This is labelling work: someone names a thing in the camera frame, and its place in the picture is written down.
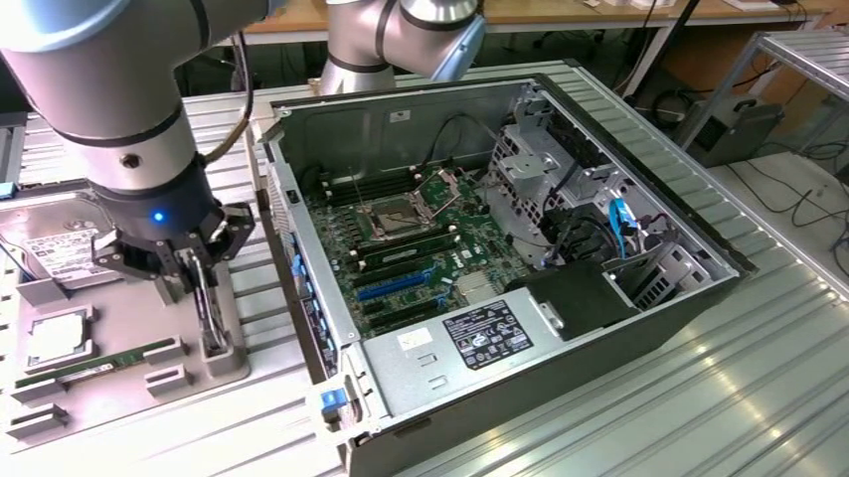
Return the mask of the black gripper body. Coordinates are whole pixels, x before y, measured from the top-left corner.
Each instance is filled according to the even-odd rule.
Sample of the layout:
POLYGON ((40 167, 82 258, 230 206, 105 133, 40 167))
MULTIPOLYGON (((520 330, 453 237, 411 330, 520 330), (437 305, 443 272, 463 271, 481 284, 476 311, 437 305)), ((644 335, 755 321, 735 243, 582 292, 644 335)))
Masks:
POLYGON ((94 183, 90 188, 113 227, 130 239, 188 246, 189 236, 208 238, 225 217, 198 153, 176 177, 152 189, 120 191, 94 183))

